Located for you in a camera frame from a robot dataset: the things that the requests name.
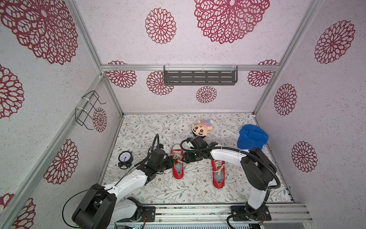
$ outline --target floor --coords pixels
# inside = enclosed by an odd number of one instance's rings
[[[132,164],[137,163],[146,156],[155,134],[158,133],[160,143],[170,149],[173,144],[192,137],[190,127],[196,124],[197,120],[203,119],[215,121],[213,130],[205,141],[235,148],[241,127],[245,124],[255,125],[255,120],[250,114],[125,115],[104,176],[104,184],[119,180],[128,171],[117,166],[118,155],[122,151],[132,151]],[[266,146],[263,152],[272,161]],[[156,175],[154,180],[135,189],[131,194],[141,203],[245,202],[249,197],[250,188],[243,169],[233,164],[226,164],[225,169],[225,186],[220,190],[212,184],[211,161],[204,159],[184,165],[184,177],[181,180],[173,178],[172,170],[166,170],[164,174]],[[281,187],[271,192],[268,202],[292,202],[281,177],[279,178]]]

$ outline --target striped hat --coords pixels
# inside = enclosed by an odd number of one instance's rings
[[[209,120],[202,120],[201,124],[205,125],[206,127],[212,126],[212,123]]]

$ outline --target shoe insole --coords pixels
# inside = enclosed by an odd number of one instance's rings
[[[178,163],[174,167],[177,170],[178,174],[182,174],[182,163]]]
[[[218,184],[221,183],[224,179],[224,172],[220,171],[218,173],[215,173],[215,179],[216,179]]]

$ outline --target clock face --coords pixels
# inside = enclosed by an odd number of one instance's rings
[[[129,152],[124,152],[121,155],[119,155],[119,160],[121,162],[126,162],[131,158],[131,154]]]

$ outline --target red floral pattern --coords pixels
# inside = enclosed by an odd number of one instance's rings
[[[288,115],[295,108],[296,90],[291,84],[280,86],[274,96],[274,108],[280,115]]]
[[[214,87],[204,86],[198,89],[196,99],[201,103],[212,102],[217,96],[217,91]]]
[[[164,84],[164,73],[162,71],[154,71],[147,76],[147,87],[150,91],[157,95],[169,94],[174,86],[167,86]]]
[[[265,60],[259,64],[278,64],[275,60]],[[248,75],[248,82],[252,86],[260,87],[266,85],[271,78],[272,71],[250,71]]]
[[[212,42],[233,43],[252,32],[269,0],[194,0],[197,26]]]
[[[98,132],[103,132],[107,126],[107,115],[101,107],[94,111],[93,125]]]
[[[292,160],[303,172],[311,172],[317,166],[318,157],[315,149],[307,142],[299,141],[292,148]]]
[[[30,229],[33,226],[35,216],[36,205],[33,203],[33,198],[29,198],[19,216],[14,221],[12,229]]]
[[[125,64],[122,61],[112,61],[108,64]],[[136,83],[135,71],[107,71],[108,79],[121,88],[132,87]]]
[[[22,83],[0,64],[0,119],[17,113],[24,101]]]
[[[0,15],[36,57],[64,64],[76,55],[78,34],[63,0],[0,0]]]
[[[14,194],[7,193],[4,196],[0,197],[0,214],[5,209],[6,205],[8,205],[11,198],[13,198]]]
[[[75,143],[67,139],[55,159],[47,169],[43,178],[48,183],[61,184],[71,177],[78,165],[79,152]]]
[[[327,64],[338,60],[351,47],[355,34],[350,21],[339,21],[325,30],[315,46],[315,59]]]
[[[145,28],[149,37],[158,44],[170,42],[177,30],[174,17],[162,8],[150,11],[145,20]]]

